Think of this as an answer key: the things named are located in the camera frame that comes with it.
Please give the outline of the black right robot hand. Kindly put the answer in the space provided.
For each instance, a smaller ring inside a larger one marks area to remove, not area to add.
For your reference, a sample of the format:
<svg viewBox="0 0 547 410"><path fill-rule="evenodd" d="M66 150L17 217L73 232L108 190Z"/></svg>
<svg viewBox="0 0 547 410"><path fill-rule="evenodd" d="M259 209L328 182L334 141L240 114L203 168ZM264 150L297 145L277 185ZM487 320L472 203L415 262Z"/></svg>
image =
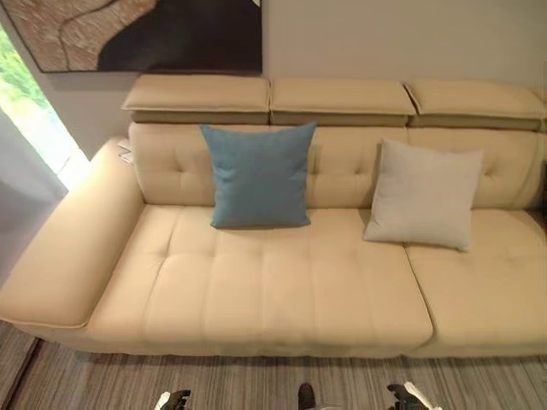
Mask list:
<svg viewBox="0 0 547 410"><path fill-rule="evenodd" d="M396 398L396 409L433 410L435 406L410 381L403 384L389 384L387 389Z"/></svg>

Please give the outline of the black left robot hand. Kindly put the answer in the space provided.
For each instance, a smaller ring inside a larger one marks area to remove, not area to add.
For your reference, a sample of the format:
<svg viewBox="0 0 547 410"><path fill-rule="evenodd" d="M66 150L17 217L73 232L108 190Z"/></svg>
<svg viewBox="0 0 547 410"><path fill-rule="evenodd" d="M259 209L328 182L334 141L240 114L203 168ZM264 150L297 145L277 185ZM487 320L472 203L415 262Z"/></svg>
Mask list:
<svg viewBox="0 0 547 410"><path fill-rule="evenodd" d="M182 389L174 392L166 391L160 395L154 410L185 410L190 397L190 389Z"/></svg>

